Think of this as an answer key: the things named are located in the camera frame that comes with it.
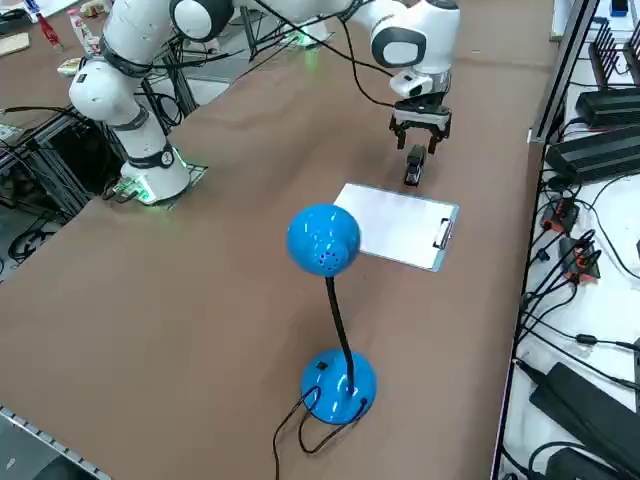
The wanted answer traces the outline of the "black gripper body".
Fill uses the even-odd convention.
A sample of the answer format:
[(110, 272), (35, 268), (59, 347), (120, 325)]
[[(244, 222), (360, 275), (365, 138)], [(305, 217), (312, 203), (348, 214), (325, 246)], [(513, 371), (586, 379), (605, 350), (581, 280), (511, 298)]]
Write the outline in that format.
[(397, 101), (392, 112), (397, 122), (414, 122), (445, 126), (451, 119), (451, 110), (443, 104), (445, 94), (430, 93)]

